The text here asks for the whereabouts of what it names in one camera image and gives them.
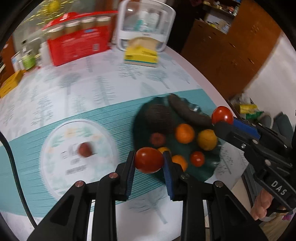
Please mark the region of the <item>person right hand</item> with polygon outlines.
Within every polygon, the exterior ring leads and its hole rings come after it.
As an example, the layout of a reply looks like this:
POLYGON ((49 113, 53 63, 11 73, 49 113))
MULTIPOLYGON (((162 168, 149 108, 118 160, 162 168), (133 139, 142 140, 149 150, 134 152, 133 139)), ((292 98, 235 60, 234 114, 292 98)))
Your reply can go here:
POLYGON ((262 219, 266 217, 267 209, 270 207, 273 200, 273 196, 262 189, 255 199, 254 205, 250 211, 254 220, 262 219))

